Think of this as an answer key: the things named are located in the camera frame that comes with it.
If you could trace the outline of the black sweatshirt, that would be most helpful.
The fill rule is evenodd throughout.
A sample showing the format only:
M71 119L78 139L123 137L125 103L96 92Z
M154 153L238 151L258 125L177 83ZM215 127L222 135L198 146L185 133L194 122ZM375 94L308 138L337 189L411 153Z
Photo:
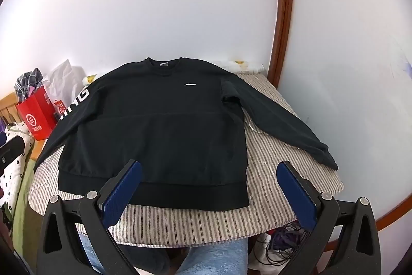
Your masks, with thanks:
M247 207L244 119L337 169L328 146L294 114L212 63L127 63L86 87L38 157L59 157L59 189L100 189L129 160L142 165L132 204L220 212Z

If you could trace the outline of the wooden furniture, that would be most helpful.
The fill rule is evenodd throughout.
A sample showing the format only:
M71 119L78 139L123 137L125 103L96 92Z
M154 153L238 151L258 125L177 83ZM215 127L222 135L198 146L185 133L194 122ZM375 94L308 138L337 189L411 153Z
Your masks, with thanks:
M9 93L0 100L0 115L6 124L20 123L22 121L17 105L18 99L15 92Z

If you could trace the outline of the red paper bag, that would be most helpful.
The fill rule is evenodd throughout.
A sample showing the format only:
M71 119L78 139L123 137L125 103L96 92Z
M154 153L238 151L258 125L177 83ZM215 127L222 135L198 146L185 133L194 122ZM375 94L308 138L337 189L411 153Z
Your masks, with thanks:
M44 87L19 103L17 109L35 140L47 139L57 125L55 108Z

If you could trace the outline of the plaid cloth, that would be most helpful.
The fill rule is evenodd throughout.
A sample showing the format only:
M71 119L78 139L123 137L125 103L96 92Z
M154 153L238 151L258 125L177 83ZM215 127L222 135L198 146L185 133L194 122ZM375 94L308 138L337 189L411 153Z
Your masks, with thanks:
M40 87L42 87L42 79L42 73L38 68L19 76L14 85L18 103L24 102L38 89L40 89Z

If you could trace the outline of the white plastic bag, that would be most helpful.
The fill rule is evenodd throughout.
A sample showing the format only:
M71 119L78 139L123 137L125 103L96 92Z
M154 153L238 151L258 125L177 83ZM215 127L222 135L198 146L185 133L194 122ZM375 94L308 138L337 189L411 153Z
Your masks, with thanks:
M85 72L67 59L43 76L42 84L55 110L62 114L83 89Z

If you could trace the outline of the blue jeans leg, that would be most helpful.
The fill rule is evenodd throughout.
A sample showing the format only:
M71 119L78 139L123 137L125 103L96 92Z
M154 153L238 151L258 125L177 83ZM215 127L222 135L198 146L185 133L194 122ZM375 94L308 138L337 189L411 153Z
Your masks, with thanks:
M119 245L131 264L150 274L168 274L172 261L161 248ZM191 247L178 267L177 274L246 274L248 240L239 239L222 244Z

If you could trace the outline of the white duck-print sheet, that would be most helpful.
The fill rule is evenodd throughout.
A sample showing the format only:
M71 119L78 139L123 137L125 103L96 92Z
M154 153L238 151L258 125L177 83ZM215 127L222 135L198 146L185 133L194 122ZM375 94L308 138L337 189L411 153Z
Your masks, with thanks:
M222 61L220 67L231 73L258 74L265 72L265 67L262 64L249 61Z

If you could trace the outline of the brown wooden door frame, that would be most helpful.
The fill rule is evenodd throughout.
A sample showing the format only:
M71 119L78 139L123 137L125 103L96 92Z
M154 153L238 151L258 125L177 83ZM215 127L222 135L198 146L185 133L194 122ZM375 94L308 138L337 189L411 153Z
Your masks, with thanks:
M286 57L292 11L293 0L278 0L277 20L274 28L274 39L268 70L268 80L274 87L279 85Z

